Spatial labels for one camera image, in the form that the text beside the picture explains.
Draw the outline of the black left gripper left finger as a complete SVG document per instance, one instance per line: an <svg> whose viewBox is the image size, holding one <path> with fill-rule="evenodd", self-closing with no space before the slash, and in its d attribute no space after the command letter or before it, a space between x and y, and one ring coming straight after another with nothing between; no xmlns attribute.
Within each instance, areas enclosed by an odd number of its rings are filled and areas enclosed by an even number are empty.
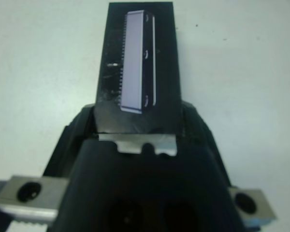
<svg viewBox="0 0 290 232"><path fill-rule="evenodd" d="M97 139L94 104L85 105L65 126L43 176L69 177L84 140Z"/></svg>

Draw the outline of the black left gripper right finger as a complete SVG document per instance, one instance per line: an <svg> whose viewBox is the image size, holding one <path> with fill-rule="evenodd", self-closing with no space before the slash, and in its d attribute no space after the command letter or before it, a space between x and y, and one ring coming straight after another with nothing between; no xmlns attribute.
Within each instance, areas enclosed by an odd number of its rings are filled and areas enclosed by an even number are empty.
<svg viewBox="0 0 290 232"><path fill-rule="evenodd" d="M228 187L232 186L210 128L200 116L194 105L186 101L182 101L181 128L181 134L177 139L179 141L184 140L191 144L207 147L220 170L224 182Z"/></svg>

